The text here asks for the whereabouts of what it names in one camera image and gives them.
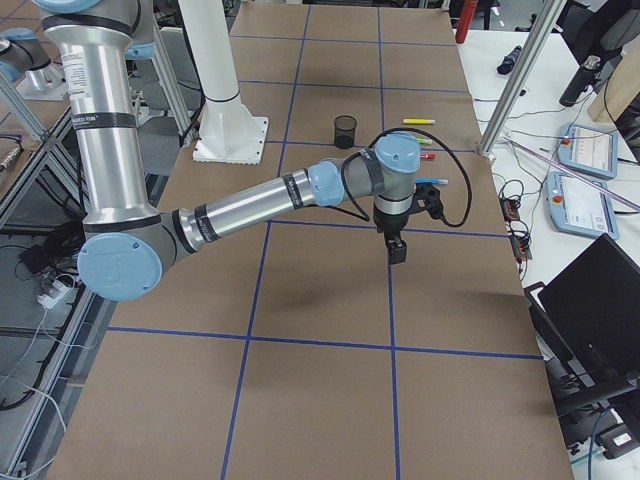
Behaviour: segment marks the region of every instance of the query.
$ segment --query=blue joint cap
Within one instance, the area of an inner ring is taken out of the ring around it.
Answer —
[[[100,2],[101,0],[33,0],[37,6],[51,13],[79,13]]]
[[[0,38],[6,38],[12,42],[19,42],[20,40],[37,40],[36,34],[28,28],[9,28],[0,33]]]
[[[124,54],[127,60],[151,60],[156,51],[156,42],[132,45]]]
[[[162,262],[148,243],[127,233],[101,233],[90,238],[78,255],[80,278],[107,300],[140,298],[162,278]]]
[[[20,70],[4,62],[0,62],[0,74],[4,75],[11,83],[15,82],[22,76]]]
[[[376,143],[376,156],[389,170],[415,173],[420,168],[420,144],[407,132],[393,132]]]
[[[329,207],[342,203],[345,192],[338,167],[329,160],[323,160],[309,167],[308,172],[316,205]]]

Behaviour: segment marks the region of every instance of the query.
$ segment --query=red cylinder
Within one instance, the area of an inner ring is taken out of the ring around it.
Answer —
[[[462,13],[460,14],[460,21],[458,22],[458,30],[456,31],[456,43],[464,43],[467,39],[467,32],[471,26],[471,20],[473,20],[477,6],[478,0],[466,0],[464,2],[464,7],[462,7]]]

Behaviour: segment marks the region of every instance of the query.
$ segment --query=electronic device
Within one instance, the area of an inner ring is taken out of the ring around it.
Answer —
[[[605,234],[538,295],[555,334],[585,372],[579,377],[581,381],[588,379],[600,389],[599,400],[613,405],[636,441],[640,439],[637,384],[635,389],[614,396],[603,386],[640,370],[638,291],[640,267]],[[571,365],[565,355],[559,358]]]
[[[593,181],[607,187],[604,181]],[[609,197],[560,172],[549,174],[546,190],[551,220],[561,232],[594,238],[607,233],[615,240],[620,238]]]
[[[560,134],[558,161],[567,167],[599,178],[618,174],[618,137],[612,132],[575,123],[565,125]]]

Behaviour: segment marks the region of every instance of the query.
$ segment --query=blue cable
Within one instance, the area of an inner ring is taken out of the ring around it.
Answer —
[[[596,432],[598,431],[598,425],[600,425],[600,420],[604,418],[604,416],[611,410],[612,406],[609,405],[605,408],[602,413],[596,419],[596,423],[593,424],[593,430],[591,430],[591,440],[589,441],[589,463],[587,464],[587,478],[591,480],[591,463],[593,460],[593,446],[596,443]]]

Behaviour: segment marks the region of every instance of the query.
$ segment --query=yellow marker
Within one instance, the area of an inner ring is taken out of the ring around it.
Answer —
[[[402,123],[404,125],[435,125],[436,121],[430,118],[405,118]]]

